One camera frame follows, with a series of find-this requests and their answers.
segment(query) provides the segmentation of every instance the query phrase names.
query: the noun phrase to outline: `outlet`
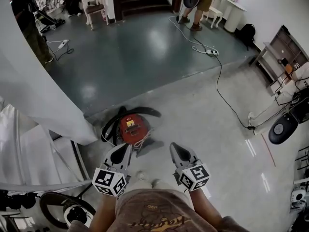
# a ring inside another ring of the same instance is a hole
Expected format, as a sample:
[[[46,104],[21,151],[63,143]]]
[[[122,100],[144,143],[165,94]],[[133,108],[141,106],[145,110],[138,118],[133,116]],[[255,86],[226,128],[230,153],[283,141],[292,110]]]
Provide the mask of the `outlet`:
[[[64,41],[58,46],[58,48],[59,48],[59,49],[63,48],[63,47],[66,45],[66,43],[68,43],[68,42],[69,42],[69,40],[64,40]]]

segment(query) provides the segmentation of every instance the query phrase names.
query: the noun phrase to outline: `red vacuum cleaner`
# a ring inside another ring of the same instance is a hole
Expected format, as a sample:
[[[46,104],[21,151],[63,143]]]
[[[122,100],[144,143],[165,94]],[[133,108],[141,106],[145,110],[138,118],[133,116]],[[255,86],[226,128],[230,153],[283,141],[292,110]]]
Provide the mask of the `red vacuum cleaner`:
[[[117,140],[119,140],[121,143],[131,144],[133,149],[140,150],[152,130],[148,121],[140,114],[161,117],[157,110],[150,107],[137,107],[127,110],[122,106],[118,114],[104,126],[101,131],[101,140],[107,142],[112,138],[114,146],[117,146]],[[107,130],[111,126],[111,132],[107,135]]]

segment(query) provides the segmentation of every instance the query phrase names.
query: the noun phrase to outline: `forearm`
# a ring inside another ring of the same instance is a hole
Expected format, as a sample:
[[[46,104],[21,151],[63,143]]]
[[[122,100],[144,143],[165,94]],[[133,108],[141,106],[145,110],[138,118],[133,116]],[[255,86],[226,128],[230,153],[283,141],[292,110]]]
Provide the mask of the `forearm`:
[[[190,192],[193,207],[196,213],[204,218],[213,227],[218,228],[222,222],[222,216],[206,198],[201,188]]]
[[[116,197],[103,195],[101,204],[96,211],[91,224],[90,232],[106,232],[115,220]]]

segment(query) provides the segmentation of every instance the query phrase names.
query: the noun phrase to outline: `shoe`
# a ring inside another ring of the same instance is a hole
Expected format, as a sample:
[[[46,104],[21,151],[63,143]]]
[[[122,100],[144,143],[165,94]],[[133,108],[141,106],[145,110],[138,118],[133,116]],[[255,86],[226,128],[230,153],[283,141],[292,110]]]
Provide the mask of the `shoe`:
[[[189,22],[190,22],[190,19],[182,16],[182,18],[179,21],[179,24],[185,24],[185,23],[189,23]]]
[[[138,171],[135,176],[138,180],[147,180],[147,175],[143,171]]]
[[[190,28],[191,31],[201,31],[203,28],[198,24],[192,24],[192,27]]]
[[[50,63],[50,62],[53,61],[53,60],[54,60],[54,57],[52,57],[51,60],[45,62],[45,64]]]
[[[248,126],[252,126],[251,121],[250,121],[252,117],[254,117],[253,112],[249,112],[249,114],[248,114]]]
[[[160,180],[160,179],[154,179],[152,182],[151,182],[151,185],[153,186],[153,187],[155,187],[156,185],[158,185],[158,183],[160,183],[162,180]]]

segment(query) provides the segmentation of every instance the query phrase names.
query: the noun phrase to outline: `orange object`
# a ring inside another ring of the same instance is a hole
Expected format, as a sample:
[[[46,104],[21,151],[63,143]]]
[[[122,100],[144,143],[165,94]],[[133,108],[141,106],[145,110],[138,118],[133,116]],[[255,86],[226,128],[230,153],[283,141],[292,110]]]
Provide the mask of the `orange object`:
[[[148,132],[142,117],[137,114],[124,116],[120,120],[119,129],[124,142],[132,145],[142,140]]]
[[[293,71],[293,67],[290,64],[287,64],[285,66],[285,71],[288,72],[288,74],[291,74]]]

